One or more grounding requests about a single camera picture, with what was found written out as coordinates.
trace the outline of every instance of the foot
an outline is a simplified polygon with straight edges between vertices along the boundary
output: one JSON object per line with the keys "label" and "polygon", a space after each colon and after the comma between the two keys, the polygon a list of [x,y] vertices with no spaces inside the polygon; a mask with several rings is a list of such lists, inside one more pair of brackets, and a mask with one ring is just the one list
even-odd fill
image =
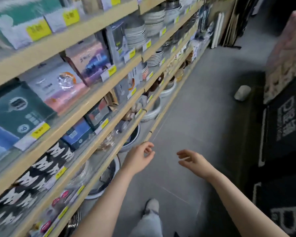
{"label": "foot", "polygon": [[145,212],[149,213],[150,211],[155,212],[156,214],[159,214],[159,201],[156,199],[150,199],[146,203],[146,209]]}

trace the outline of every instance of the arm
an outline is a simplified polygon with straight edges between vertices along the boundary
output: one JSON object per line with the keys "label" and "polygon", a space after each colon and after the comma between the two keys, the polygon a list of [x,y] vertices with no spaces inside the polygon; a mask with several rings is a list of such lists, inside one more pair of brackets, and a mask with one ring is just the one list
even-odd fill
{"label": "arm", "polygon": [[73,237],[112,236],[129,183],[133,176],[142,171],[153,159],[155,154],[151,150],[153,146],[152,143],[145,142],[128,152],[121,169],[89,214],[79,224]]}
{"label": "arm", "polygon": [[180,165],[212,184],[242,237],[288,237],[202,155],[190,150],[179,151],[177,155],[183,159]]}

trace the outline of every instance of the person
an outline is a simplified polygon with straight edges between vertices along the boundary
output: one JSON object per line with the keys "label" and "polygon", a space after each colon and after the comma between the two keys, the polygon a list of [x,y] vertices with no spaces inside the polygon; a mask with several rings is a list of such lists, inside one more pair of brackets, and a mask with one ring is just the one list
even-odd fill
{"label": "person", "polygon": [[[79,224],[73,237],[112,236],[130,181],[154,158],[153,147],[153,143],[144,142],[128,152],[122,167],[87,217]],[[181,166],[207,180],[215,188],[242,237],[288,237],[202,155],[191,150],[181,150],[177,155]],[[131,231],[130,237],[162,237],[158,212],[158,201],[149,200],[144,216]]]}

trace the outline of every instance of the hand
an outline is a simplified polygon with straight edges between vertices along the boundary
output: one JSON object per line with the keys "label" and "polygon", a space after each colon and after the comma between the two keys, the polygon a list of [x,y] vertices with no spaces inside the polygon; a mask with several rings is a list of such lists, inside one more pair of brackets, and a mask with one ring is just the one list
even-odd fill
{"label": "hand", "polygon": [[124,169],[132,176],[145,169],[155,155],[155,152],[151,149],[152,147],[154,147],[154,145],[151,142],[144,142],[133,147],[127,153],[121,169]]}
{"label": "hand", "polygon": [[180,160],[179,164],[188,168],[195,175],[207,181],[218,171],[199,153],[191,150],[181,150],[177,153]]}

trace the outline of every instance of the right arm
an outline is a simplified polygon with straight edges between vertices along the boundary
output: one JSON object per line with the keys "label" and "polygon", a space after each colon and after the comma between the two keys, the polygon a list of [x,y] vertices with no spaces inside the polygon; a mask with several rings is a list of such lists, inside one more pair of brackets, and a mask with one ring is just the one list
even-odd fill
{"label": "right arm", "polygon": [[212,184],[242,237],[288,237],[202,155],[190,150],[177,155],[180,165]]}

